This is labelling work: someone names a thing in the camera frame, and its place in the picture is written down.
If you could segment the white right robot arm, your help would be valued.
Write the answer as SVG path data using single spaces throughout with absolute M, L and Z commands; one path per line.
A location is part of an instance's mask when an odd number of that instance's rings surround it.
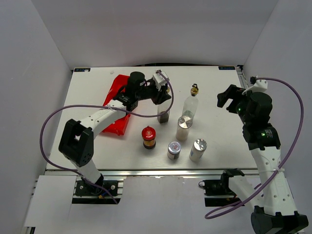
M 308 226 L 306 215 L 300 214 L 294 203 L 284 171 L 280 167 L 281 150 L 277 130 L 269 123 L 273 108 L 269 95 L 230 85 L 217 95 L 217 106 L 227 100 L 230 113 L 238 114 L 243 123 L 243 137 L 256 163 L 261 187 L 255 189 L 243 173 L 228 170 L 222 175 L 221 191 L 238 195 L 251 210 L 251 224 L 256 234 L 295 234 Z

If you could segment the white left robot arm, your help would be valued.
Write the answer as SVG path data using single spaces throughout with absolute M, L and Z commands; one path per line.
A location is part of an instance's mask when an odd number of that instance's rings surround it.
M 171 88 L 169 77 L 161 70 L 149 80 L 142 72 L 134 71 L 106 105 L 84 119 L 66 122 L 58 150 L 75 166 L 91 194 L 105 190 L 103 175 L 92 160 L 95 138 L 109 125 L 132 114 L 141 100 L 150 99 L 155 105 L 172 101 Z

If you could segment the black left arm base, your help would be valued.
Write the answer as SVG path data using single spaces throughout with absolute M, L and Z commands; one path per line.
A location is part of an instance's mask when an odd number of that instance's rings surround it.
M 105 177 L 102 183 L 104 189 L 94 187 L 82 179 L 77 179 L 72 197 L 72 204 L 97 204 L 97 205 L 117 205 L 123 193 L 124 178 Z

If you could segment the clear bottle gold pourer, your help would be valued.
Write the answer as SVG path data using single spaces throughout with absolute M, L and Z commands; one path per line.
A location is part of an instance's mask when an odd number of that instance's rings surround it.
M 199 91 L 198 85 L 194 83 L 190 90 L 190 96 L 187 97 L 184 101 L 182 110 L 183 116 L 188 116 L 191 119 L 194 119 L 198 107 L 198 98 L 197 98 L 198 91 Z

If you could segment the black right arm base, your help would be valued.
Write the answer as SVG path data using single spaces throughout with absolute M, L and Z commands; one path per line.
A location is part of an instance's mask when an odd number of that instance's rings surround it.
M 223 188 L 221 180 L 202 180 L 198 183 L 199 188 L 204 191 L 204 201 L 206 207 L 223 207 L 241 202 L 238 196 L 230 189 Z

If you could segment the dark sauce bottle gold pourer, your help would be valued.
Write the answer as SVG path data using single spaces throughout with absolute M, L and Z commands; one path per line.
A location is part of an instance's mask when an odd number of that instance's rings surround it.
M 161 114 L 160 116 L 157 117 L 157 120 L 160 124 L 168 122 L 170 111 L 166 112 L 166 110 L 170 107 L 170 105 L 171 99 L 166 100 L 165 102 L 157 106 L 157 113 Z

